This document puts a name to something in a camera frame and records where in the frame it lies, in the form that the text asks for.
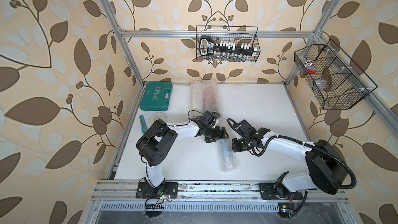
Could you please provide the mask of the bubble wrap sheet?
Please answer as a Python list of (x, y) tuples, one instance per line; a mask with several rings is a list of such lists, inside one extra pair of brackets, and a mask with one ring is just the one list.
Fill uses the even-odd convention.
[(219, 126), (226, 130), (225, 137), (217, 141), (219, 145), (220, 169), (222, 172), (228, 173), (237, 169), (237, 162), (232, 149), (231, 135), (233, 132), (226, 118), (219, 119)]

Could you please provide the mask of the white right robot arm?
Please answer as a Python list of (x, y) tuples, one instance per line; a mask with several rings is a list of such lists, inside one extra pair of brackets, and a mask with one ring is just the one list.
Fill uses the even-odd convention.
[(275, 181), (270, 193), (281, 199), (301, 190), (319, 189), (334, 195), (340, 189), (354, 189), (357, 185), (352, 169), (327, 141), (305, 142), (267, 128), (257, 130), (247, 120), (236, 122), (229, 118), (227, 123), (240, 137), (232, 140), (234, 152), (247, 151), (261, 157), (273, 150), (306, 164), (306, 169), (286, 171)]

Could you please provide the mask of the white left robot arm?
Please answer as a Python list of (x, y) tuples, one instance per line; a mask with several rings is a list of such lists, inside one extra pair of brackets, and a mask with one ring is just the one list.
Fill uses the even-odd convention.
[(165, 182), (161, 163), (175, 141), (202, 136), (206, 143), (213, 143), (229, 138), (226, 128), (218, 125), (219, 117), (217, 112), (206, 111), (197, 117), (189, 116), (183, 123), (166, 123), (162, 119), (154, 121), (136, 143), (150, 187), (158, 188)]

